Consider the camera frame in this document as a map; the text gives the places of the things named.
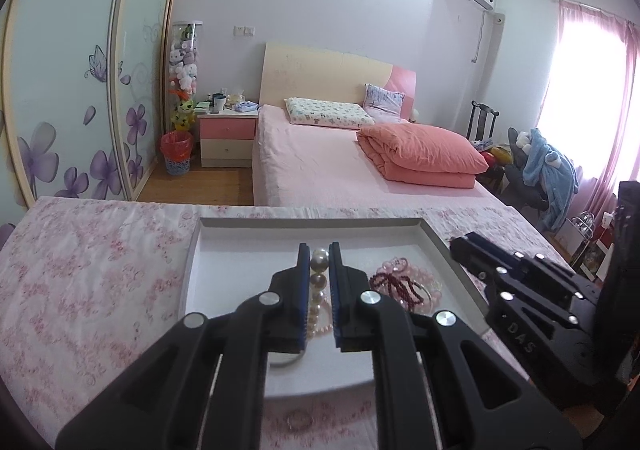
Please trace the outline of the silver cuff bangle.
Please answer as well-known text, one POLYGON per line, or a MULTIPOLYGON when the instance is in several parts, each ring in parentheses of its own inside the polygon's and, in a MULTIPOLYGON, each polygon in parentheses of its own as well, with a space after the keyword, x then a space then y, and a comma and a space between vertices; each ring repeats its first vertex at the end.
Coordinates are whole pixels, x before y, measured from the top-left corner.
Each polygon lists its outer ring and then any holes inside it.
POLYGON ((272 368, 282 369, 292 366, 295 362, 303 358, 305 352, 297 352, 297 354, 288 354, 287 352, 270 352, 268 363, 272 368))

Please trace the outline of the grey shallow jewelry tray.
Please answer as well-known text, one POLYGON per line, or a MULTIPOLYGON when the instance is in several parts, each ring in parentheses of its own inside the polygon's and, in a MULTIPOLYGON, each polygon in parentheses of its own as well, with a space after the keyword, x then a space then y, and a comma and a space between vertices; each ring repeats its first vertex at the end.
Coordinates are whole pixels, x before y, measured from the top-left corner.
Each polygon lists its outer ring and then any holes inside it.
MULTIPOLYGON (((367 275, 385 262, 407 259, 410 277, 420 282, 425 296, 420 313, 449 310, 476 334, 487 333, 484 298, 421 218, 203 218, 190 243, 179 312, 213 318, 235 311, 242 301, 264 292, 274 273, 295 265, 300 243, 317 249, 332 242, 340 243, 345 265, 367 275)), ((305 355, 282 369, 268 363, 268 398, 320 394, 372 381, 367 352, 343 354, 335 346, 329 290, 311 292, 310 302, 305 355)))

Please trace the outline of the blue fluffy robe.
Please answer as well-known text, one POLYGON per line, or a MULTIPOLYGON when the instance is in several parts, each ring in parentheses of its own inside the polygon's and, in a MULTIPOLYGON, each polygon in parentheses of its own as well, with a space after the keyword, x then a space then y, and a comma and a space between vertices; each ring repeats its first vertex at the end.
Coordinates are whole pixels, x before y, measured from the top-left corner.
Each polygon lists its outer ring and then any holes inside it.
POLYGON ((555 232, 562 227, 570 204, 578 193, 578 180, 572 162, 555 147, 537 128, 529 131, 530 149, 523 169, 526 187, 541 185, 548 208, 541 214, 539 224, 546 231, 555 232))

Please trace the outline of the pink mattress sheet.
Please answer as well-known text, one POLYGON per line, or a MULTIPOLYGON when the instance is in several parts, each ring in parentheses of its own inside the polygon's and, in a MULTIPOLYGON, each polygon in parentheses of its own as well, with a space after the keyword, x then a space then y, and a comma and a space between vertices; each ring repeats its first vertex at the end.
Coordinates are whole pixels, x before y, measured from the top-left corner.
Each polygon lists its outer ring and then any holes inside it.
POLYGON ((252 173, 256 206, 503 207, 478 183, 462 190, 388 181, 360 149, 354 130, 293 125, 272 105, 259 111, 252 173))

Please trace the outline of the folded coral pink duvet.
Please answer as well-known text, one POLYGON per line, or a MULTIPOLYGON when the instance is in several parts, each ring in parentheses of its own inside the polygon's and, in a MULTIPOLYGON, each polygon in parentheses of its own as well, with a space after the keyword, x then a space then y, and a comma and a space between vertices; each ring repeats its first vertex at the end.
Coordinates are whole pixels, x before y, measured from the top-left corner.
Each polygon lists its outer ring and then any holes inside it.
POLYGON ((472 143, 444 128, 376 124, 357 132, 360 149, 386 179, 429 187, 472 189, 489 168, 472 143))

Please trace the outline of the dark wooden chair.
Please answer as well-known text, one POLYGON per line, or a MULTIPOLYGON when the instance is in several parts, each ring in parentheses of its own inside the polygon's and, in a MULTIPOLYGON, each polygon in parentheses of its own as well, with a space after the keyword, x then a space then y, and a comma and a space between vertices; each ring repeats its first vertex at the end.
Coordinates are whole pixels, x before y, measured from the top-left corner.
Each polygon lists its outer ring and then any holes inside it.
POLYGON ((491 139, 494 135, 496 121, 500 116, 500 112, 485 103, 475 100, 471 102, 471 107, 466 139, 476 142, 491 139))

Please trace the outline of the pink bedside nightstand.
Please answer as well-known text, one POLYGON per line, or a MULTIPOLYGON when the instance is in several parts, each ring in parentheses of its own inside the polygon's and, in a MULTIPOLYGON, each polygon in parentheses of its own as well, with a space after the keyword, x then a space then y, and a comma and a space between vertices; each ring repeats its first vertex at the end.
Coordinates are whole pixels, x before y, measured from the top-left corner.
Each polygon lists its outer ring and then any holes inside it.
POLYGON ((198 116, 201 165, 205 168, 246 168, 252 165, 259 113, 224 110, 198 116))

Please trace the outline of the pink window curtain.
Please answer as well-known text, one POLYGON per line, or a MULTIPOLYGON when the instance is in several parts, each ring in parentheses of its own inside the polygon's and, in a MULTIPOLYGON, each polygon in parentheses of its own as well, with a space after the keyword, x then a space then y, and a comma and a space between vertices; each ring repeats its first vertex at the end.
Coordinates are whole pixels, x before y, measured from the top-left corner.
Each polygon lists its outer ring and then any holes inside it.
POLYGON ((555 2, 558 33, 537 128, 576 170, 568 213, 600 219, 615 207, 617 185, 639 179, 639 25, 555 2))

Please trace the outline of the floral white pillow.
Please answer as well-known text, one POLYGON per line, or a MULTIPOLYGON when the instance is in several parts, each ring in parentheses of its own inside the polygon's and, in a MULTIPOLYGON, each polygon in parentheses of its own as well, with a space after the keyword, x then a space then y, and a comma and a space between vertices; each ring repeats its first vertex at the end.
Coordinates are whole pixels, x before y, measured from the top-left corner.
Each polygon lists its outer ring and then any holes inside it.
POLYGON ((356 103, 286 98, 284 106, 294 125, 357 130, 374 125, 374 119, 356 103))

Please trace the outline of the purple patterned small pillow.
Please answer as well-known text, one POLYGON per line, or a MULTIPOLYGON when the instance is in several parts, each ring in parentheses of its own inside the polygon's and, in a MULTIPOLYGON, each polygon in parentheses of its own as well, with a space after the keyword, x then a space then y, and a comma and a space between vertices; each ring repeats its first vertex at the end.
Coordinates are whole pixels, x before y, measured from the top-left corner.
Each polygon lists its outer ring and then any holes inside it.
POLYGON ((363 110, 376 123, 400 123, 404 98, 405 95, 401 92, 386 90, 374 84, 365 84, 363 110))

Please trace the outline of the red lined waste basket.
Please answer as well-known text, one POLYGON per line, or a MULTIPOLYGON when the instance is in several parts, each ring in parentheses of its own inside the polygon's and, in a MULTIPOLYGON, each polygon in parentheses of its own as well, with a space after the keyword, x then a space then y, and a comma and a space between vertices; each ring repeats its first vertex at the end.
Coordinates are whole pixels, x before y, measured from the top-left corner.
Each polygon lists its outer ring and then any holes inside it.
POLYGON ((189 131, 172 130, 160 138, 160 153, 169 176, 182 176, 190 170, 192 149, 193 136, 189 131))

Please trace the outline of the beige and pink headboard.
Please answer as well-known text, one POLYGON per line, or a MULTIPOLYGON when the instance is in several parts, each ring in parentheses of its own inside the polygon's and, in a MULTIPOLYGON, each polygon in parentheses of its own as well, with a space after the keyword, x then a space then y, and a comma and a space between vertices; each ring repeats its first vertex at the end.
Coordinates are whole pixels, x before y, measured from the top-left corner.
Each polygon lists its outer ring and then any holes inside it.
POLYGON ((364 86, 405 95, 401 117, 412 115, 416 73, 364 56, 270 41, 265 46, 259 103, 282 107, 286 98, 361 104, 364 86))

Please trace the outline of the pink floral bedsheet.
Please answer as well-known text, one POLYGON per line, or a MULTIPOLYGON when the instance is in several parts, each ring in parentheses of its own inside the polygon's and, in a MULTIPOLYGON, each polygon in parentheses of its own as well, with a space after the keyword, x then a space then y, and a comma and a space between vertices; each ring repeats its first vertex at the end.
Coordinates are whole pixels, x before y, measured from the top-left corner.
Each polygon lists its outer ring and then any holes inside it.
MULTIPOLYGON (((411 209, 198 206, 43 197, 1 248, 1 381, 52 448, 60 429, 176 322, 201 217, 421 217, 445 242, 477 231, 507 251, 561 255, 514 208, 489 199, 411 209)), ((265 405, 262 448, 373 449, 372 387, 265 405), (308 413, 295 433, 285 418, 308 413)))

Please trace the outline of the plush toy display tube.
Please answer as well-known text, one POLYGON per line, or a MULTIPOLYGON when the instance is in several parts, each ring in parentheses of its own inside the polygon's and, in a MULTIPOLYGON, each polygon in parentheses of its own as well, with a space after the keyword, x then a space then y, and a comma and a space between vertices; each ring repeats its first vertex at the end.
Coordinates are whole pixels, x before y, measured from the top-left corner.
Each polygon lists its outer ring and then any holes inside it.
POLYGON ((198 92, 198 37, 200 20, 171 27, 166 54, 166 110, 170 130, 190 131, 195 121, 198 92))

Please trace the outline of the sliding wardrobe with purple flowers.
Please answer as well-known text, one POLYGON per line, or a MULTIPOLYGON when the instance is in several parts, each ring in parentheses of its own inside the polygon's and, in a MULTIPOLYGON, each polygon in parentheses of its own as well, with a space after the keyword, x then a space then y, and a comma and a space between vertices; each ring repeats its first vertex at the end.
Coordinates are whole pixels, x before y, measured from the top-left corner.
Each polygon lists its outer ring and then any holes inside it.
POLYGON ((1 233, 40 197, 136 199, 156 163, 171 0, 6 0, 1 233))

